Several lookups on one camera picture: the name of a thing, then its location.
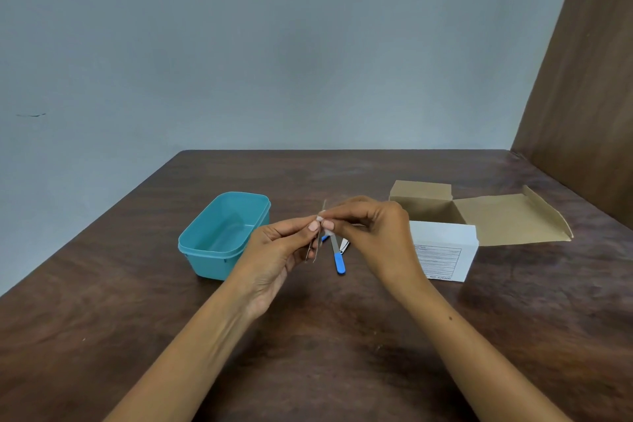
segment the blue object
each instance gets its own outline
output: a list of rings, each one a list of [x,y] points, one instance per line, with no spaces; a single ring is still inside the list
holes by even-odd
[[[336,264],[336,271],[339,275],[345,273],[345,263],[343,262],[343,255],[340,252],[334,253],[334,263]]]
[[[180,234],[178,250],[199,276],[226,280],[251,232],[270,222],[269,211],[270,201],[265,195],[220,194]]]

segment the person's left hand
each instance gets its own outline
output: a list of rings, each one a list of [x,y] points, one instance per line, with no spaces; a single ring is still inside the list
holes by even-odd
[[[305,259],[308,244],[320,227],[316,216],[310,216],[276,222],[253,231],[225,282],[236,284],[245,293],[249,317],[256,319],[266,312],[288,273]]]

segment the wall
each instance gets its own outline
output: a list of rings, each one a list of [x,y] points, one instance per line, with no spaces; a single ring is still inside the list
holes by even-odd
[[[562,1],[0,0],[0,293],[183,148],[508,148]]]
[[[513,149],[633,229],[633,0],[565,0]]]

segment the person's right hand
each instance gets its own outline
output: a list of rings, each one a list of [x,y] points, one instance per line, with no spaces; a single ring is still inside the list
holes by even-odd
[[[392,293],[403,280],[427,281],[413,247],[409,214],[398,202],[360,195],[319,215],[325,219],[324,228],[360,250],[371,271]]]

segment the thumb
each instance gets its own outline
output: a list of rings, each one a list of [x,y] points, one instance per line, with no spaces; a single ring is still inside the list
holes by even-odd
[[[301,247],[305,247],[307,244],[312,242],[312,239],[318,234],[320,228],[321,224],[319,222],[312,221],[310,225],[304,227],[300,231],[279,239],[279,242],[282,243],[284,248],[284,255],[289,257],[290,254],[296,250],[299,250]]]
[[[367,230],[363,230],[364,227],[356,227],[347,221],[340,221],[336,219],[329,220],[329,222],[334,223],[334,229],[332,229],[332,232],[336,235],[346,238],[356,247],[362,247],[364,245],[363,241],[365,241],[368,237]]]

